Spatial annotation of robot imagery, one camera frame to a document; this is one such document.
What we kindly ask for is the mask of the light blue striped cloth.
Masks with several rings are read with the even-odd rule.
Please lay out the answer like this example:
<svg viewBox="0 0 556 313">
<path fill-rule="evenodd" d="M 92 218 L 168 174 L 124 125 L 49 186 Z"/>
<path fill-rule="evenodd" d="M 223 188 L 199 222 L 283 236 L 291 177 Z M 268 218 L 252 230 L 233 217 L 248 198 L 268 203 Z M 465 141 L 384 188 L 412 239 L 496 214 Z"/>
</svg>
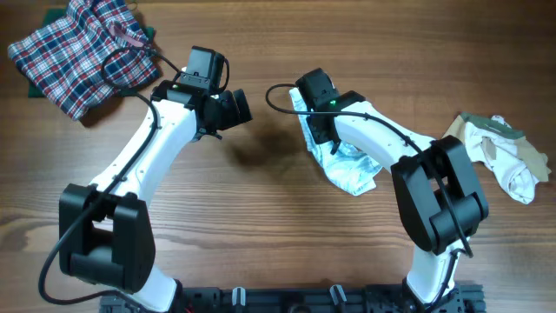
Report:
<svg viewBox="0 0 556 313">
<path fill-rule="evenodd" d="M 308 116 L 298 116 L 308 152 L 322 168 L 327 179 L 352 196 L 360 196 L 376 188 L 374 177 L 382 170 L 372 157 L 353 145 L 341 143 L 332 154 L 333 143 L 316 143 L 308 126 Z"/>
</svg>

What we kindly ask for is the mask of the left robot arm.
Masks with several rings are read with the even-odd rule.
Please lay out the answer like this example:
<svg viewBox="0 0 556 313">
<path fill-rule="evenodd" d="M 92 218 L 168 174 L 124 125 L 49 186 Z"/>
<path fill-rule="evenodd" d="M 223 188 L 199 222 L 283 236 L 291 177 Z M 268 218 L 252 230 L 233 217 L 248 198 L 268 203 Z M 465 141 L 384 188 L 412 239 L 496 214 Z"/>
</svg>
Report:
<svg viewBox="0 0 556 313">
<path fill-rule="evenodd" d="M 63 274 L 105 286 L 103 297 L 139 312 L 181 312 L 182 284 L 155 264 L 149 205 L 183 147 L 251 120 L 243 90 L 211 95 L 163 81 L 140 128 L 88 185 L 69 184 L 59 199 Z"/>
</svg>

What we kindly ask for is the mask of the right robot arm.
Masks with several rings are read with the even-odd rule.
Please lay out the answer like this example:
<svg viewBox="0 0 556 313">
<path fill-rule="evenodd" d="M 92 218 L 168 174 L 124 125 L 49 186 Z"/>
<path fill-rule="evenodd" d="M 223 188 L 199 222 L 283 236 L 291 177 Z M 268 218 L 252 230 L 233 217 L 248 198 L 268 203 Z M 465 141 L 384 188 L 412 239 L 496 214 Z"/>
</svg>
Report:
<svg viewBox="0 0 556 313">
<path fill-rule="evenodd" d="M 414 133 L 354 91 L 302 100 L 315 143 L 327 144 L 332 156 L 349 144 L 391 174 L 400 220 L 415 245 L 404 296 L 424 312 L 450 302 L 458 260 L 473 254 L 469 239 L 489 213 L 464 144 Z"/>
</svg>

